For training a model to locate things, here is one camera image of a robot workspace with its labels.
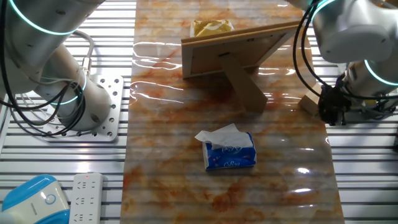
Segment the yellow package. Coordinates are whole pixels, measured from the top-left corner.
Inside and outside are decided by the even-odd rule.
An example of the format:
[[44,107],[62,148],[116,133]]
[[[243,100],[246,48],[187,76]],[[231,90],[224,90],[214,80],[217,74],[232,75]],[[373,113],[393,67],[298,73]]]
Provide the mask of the yellow package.
[[232,23],[228,20],[220,21],[193,21],[191,24],[190,37],[219,34],[234,30]]

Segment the screw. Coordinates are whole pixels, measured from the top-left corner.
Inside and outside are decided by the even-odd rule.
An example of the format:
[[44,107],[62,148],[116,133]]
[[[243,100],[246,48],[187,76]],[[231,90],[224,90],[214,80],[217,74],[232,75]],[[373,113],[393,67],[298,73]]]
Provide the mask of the screw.
[[61,15],[61,16],[64,16],[64,15],[66,14],[65,11],[60,10],[60,9],[55,10],[55,12],[56,12],[58,15]]

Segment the white tissue paper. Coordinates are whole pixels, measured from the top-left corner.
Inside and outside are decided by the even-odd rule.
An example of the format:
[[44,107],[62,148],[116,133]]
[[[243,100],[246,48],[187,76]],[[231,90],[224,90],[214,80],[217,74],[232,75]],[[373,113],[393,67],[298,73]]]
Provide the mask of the white tissue paper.
[[238,131],[235,124],[230,124],[213,132],[201,131],[195,138],[201,142],[211,143],[212,150],[223,147],[253,147],[249,135]]

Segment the wooden picture frame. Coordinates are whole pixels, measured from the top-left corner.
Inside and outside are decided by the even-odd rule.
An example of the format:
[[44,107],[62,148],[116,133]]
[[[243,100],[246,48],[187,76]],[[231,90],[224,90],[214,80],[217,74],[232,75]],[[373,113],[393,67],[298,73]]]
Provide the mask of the wooden picture frame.
[[267,98],[244,69],[260,66],[298,26],[299,21],[182,39],[183,78],[225,72],[246,110],[262,113]]

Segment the white power strip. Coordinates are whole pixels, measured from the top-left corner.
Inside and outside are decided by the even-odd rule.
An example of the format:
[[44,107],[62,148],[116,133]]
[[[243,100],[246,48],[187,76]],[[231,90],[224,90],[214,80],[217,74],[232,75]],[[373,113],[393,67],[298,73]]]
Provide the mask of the white power strip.
[[69,224],[100,223],[102,181],[102,174],[99,173],[75,175]]

